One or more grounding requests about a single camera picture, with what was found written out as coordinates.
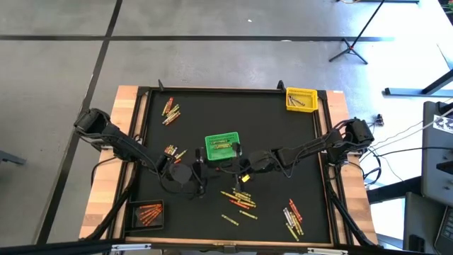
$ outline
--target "wooden table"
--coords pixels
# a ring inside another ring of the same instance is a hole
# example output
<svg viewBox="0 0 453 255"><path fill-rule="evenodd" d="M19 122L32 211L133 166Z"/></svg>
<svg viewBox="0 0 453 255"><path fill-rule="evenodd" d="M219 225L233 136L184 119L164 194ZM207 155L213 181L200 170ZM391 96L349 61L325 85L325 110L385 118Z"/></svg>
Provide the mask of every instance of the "wooden table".
<svg viewBox="0 0 453 255"><path fill-rule="evenodd" d="M115 102L113 104L111 121L117 125L121 131L128 133L132 121L132 112L134 110L135 100L137 98L138 86L119 86ZM348 108L346 106L345 95L342 91L327 91L328 107L331 114L332 125L349 118ZM143 119L144 105L146 97L143 97L139 107L139 114L135 133L138 134ZM319 115L321 116L321 129L326 132L326 120L323 118L324 109L322 103L319 104ZM111 150L102 151L99 161L113 157ZM358 158L349 156L349 161L358 164ZM132 170L133 164L127 165L125 182ZM90 235L96 226L101 223L111 209L115 197L115 189L120 177L121 161L114 159L108 163L102 164L97 168L91 188L90 197L86 206L84 221L81 226L79 237ZM351 214L358 227L367 235L368 239L377 244L377 236L374 232L371 210L368 203L367 193L363 184L362 172L357 167L346 165L341 170L343 177L343 186L347 201L348 211ZM113 231L113 237L120 237L122 231L122 222L125 214L125 206L117 214L117 222ZM345 230L340 213L336 210L336 221L340 243L346 244ZM128 237L129 242L151 242L152 238Z"/></svg>

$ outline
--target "gray floor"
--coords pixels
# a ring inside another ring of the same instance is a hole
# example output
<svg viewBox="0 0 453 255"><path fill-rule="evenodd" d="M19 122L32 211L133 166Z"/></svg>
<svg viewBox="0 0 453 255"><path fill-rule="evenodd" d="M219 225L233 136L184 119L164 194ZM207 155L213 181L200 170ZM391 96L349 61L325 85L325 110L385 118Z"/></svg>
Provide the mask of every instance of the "gray floor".
<svg viewBox="0 0 453 255"><path fill-rule="evenodd" d="M156 85L157 79L166 86L252 88L274 88L282 79L287 86L344 91L351 116L371 120L384 114L386 126L375 130L383 140L420 121L426 99L384 98L381 90L422 88L449 70L435 40L423 37L433 24L422 6L435 0L422 1L382 8L366 35L397 40L357 44L367 66L352 55L329 63L344 49L339 42L111 42L91 106L110 112L118 85ZM103 35L114 5L114 0L2 0L0 34ZM354 36L376 6L334 0L124 0L114 34ZM28 160L25 166L0 164L5 208L0 246L32 242L100 47L100 42L0 41L0 149ZM418 134L389 150L420 143ZM404 158L388 158L395 172L402 178L419 174L419 152ZM50 242L77 239L97 161L96 150L81 143ZM373 164L365 161L364 167ZM381 178L398 181L387 167ZM383 229L379 219L374 223ZM388 229L382 231L398 232Z"/></svg>

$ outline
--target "yellow basket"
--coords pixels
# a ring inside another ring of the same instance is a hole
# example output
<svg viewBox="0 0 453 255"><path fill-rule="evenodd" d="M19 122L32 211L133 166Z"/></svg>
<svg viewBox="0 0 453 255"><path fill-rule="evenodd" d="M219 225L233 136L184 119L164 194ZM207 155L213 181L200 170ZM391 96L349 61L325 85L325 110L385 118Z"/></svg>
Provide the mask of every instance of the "yellow basket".
<svg viewBox="0 0 453 255"><path fill-rule="evenodd" d="M287 88L286 109L288 111L313 113L314 110L318 110L318 91L314 89Z"/></svg>

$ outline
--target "green box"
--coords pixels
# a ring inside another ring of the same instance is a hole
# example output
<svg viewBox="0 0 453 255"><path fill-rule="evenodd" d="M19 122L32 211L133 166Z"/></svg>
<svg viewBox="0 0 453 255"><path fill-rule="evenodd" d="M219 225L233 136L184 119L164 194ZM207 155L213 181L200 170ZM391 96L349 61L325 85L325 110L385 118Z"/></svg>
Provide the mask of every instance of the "green box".
<svg viewBox="0 0 453 255"><path fill-rule="evenodd" d="M239 143L238 132L229 132L220 135L210 135L205 137L207 159L216 161L221 159L230 159L236 157L232 145L234 142ZM230 144L231 147L215 149L217 145Z"/></svg>

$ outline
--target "wooden frame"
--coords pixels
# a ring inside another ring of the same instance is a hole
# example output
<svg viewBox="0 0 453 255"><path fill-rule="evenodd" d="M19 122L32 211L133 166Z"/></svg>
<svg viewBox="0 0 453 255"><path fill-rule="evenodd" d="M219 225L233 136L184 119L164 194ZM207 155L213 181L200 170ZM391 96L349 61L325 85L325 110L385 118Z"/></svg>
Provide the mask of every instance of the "wooden frame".
<svg viewBox="0 0 453 255"><path fill-rule="evenodd" d="M138 86L119 86L117 96L113 105L111 113L111 121L117 125L124 133L129 132L130 124L132 121L132 114L134 111L135 100L137 98ZM345 102L345 95L342 91L327 91L328 107L331 114L331 121L335 125L341 120L348 119L348 110ZM144 117L146 96L142 97L139 105L139 114L135 126L134 135L138 134L142 120ZM322 103L319 104L319 115L321 122L322 133L327 131L326 120L324 118L324 109ZM108 159L113 156L113 152L104 151L101 153L100 161ZM358 159L349 156L351 162L358 164ZM127 165L126 178L124 180L125 187L129 181L130 173L133 164ZM112 160L98 167L93 186L91 189L90 197L86 207L84 221L82 223L79 237L86 237L90 235L96 226L102 221L108 211L111 209L115 197L115 189L120 179L121 161L118 159ZM362 173L359 169L353 166L344 166L341 171L343 177L343 186L345 190L345 197L348 205L348 211L352 218L356 221L359 228L367 235L367 237L374 243L377 243L377 236L374 232L372 224L371 210L369 207L367 193L363 184ZM338 233L340 243L345 244L345 230L342 217L336 211L336 221L338 226ZM117 214L115 229L113 237L118 238L122 233L122 224L124 220L125 205ZM249 242L249 241L225 241L225 240L203 240L203 239L169 239L169 238L156 238L156 237L127 237L127 242L146 242L146 243L160 243L160 244L208 244L208 245L244 245L244 246L271 246L271 247L331 247L332 244L312 244L312 243L296 243L296 242Z"/></svg>

